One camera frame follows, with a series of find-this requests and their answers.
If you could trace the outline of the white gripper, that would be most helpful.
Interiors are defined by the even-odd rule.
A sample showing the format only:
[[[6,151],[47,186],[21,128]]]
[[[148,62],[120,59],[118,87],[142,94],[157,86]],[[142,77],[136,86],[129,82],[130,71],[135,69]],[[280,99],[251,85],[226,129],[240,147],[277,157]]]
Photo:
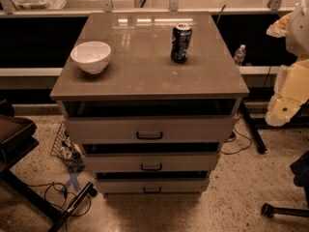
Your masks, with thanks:
[[[289,123],[309,100],[309,60],[281,66],[274,84],[265,120],[268,125],[282,127]]]

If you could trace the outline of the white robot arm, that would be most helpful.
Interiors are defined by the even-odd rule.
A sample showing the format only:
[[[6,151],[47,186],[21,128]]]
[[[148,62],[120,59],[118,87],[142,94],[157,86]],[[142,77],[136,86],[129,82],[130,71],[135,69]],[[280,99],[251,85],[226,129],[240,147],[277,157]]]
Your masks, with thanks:
[[[289,67],[280,67],[267,107],[267,124],[281,127],[309,101],[309,0],[301,0],[291,13],[271,24],[267,34],[285,37],[287,51],[296,56]]]

